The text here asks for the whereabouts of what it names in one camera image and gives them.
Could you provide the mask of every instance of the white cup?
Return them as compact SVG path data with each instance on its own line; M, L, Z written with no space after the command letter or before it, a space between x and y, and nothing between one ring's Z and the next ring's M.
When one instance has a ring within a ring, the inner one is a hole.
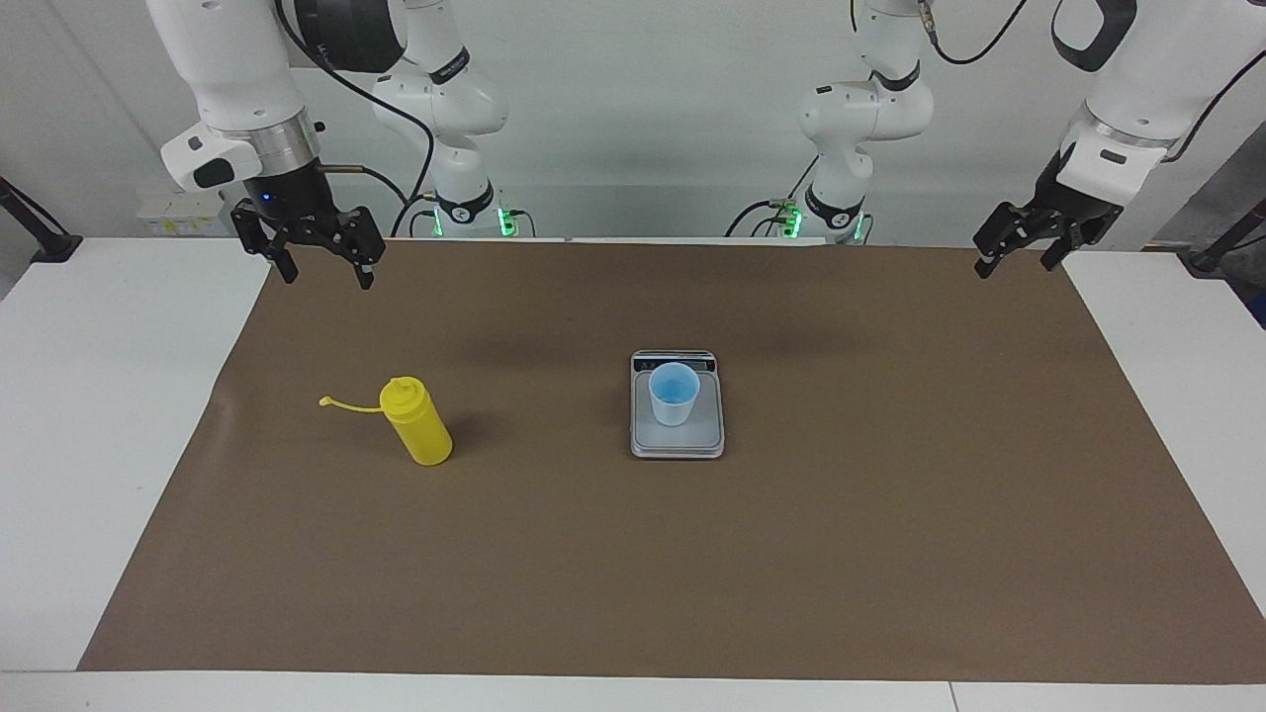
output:
M651 371L651 410L660 424L680 426L690 417L699 398L699 374L690 366L672 361Z

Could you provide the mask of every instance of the brown paper mat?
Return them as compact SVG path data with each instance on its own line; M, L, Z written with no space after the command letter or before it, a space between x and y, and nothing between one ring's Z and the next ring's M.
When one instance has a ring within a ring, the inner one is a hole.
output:
M395 243L360 293L300 257L81 669L1266 683L1266 622L1037 260ZM718 355L722 460L629 454L628 357L662 347ZM438 469L316 407L404 374Z

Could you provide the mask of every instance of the digital scale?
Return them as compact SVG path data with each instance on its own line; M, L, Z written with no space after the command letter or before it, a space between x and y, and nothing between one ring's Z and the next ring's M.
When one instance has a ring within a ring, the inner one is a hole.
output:
M660 424L651 410L651 371L671 362L699 374L699 398L686 422ZM649 460L714 460L725 450L720 409L720 375L710 351L638 351L629 361L629 442L633 455Z

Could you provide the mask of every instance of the yellow squeeze bottle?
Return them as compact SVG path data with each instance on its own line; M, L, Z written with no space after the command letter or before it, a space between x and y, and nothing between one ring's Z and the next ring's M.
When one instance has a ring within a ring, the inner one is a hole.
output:
M391 379L379 394L379 408L360 408L339 403L330 397L320 399L322 405L335 405L356 413L382 413L386 416L400 442L419 465L438 465L453 451L453 438L439 419L439 412L430 393L413 376Z

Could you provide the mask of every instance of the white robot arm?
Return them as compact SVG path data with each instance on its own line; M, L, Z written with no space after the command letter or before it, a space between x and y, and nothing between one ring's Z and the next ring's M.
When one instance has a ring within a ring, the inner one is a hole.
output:
M451 0L405 0L409 42L404 58L379 79L373 95L422 118L436 133L437 219L446 236L491 237L506 232L496 188L471 136L495 133L509 108L501 91L471 62L457 33ZM415 124L379 105L384 125L423 152L430 138ZM513 232L513 222L509 223Z
M285 281L299 275L286 246L314 245L351 262L368 289L382 236L367 208L334 205L267 1L146 1L197 100L199 123L162 148L176 182L209 190L243 181L249 199L233 209L234 228L246 251L270 260Z
M1261 0L1062 0L1052 23L1060 54L1096 72L1023 207L1000 204L976 233L976 272L1038 239L1053 270L1099 242L1148 174L1191 130L1209 101L1262 52Z
M818 147L818 170L800 199L803 234L841 236L853 228L874 167L861 143L918 136L932 122L933 100L919 80L924 43L918 0L866 0L858 16L867 81L810 91L800 129Z

